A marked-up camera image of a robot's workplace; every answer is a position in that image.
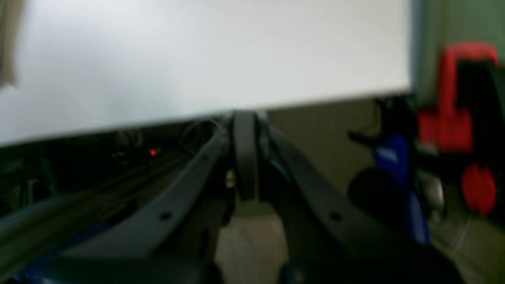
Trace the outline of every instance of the blue object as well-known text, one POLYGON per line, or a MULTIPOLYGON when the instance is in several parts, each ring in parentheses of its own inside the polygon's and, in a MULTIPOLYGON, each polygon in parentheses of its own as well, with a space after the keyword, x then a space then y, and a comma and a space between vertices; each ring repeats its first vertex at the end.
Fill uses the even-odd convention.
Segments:
POLYGON ((406 191, 407 233, 420 244, 430 244, 430 233, 421 203, 409 183, 409 145, 405 138, 399 133, 389 136, 376 147, 374 160, 378 168, 386 170, 406 191))

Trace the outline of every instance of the red object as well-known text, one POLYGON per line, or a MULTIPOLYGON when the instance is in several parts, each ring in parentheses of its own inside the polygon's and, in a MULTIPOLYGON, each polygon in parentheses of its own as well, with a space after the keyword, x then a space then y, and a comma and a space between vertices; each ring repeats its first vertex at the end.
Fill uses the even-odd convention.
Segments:
POLYGON ((463 195, 475 215, 488 216, 496 206, 497 189, 491 171, 473 164, 462 177, 463 195))
POLYGON ((498 65, 498 53, 486 43, 458 43, 444 50, 440 61, 438 109, 418 113, 422 144, 436 144, 441 152, 472 152, 472 116, 466 108, 456 106, 458 62, 488 60, 498 65))

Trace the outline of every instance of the white table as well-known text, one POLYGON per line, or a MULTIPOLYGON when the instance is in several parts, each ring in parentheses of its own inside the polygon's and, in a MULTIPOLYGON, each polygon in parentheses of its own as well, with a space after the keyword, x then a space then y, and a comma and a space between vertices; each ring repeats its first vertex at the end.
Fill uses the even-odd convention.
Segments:
POLYGON ((0 145, 410 89, 405 0, 26 0, 0 145))

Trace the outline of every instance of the screw hole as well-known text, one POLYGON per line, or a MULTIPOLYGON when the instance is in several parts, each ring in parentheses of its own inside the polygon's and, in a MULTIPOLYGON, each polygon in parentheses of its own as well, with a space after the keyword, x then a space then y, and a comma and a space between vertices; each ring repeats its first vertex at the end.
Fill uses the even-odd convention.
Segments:
POLYGON ((333 221, 340 221, 340 220, 342 220, 342 216, 340 214, 338 214, 337 212, 330 212, 330 218, 333 221))
POLYGON ((170 219, 170 217, 172 217, 172 214, 170 214, 170 212, 165 212, 160 215, 160 220, 165 221, 165 220, 170 219))

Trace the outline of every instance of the white surface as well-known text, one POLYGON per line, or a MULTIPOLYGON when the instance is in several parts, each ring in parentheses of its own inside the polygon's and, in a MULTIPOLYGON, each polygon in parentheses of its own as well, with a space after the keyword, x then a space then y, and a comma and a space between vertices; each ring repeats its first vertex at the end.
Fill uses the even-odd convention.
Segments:
POLYGON ((407 90, 406 0, 27 0, 0 144, 407 90))

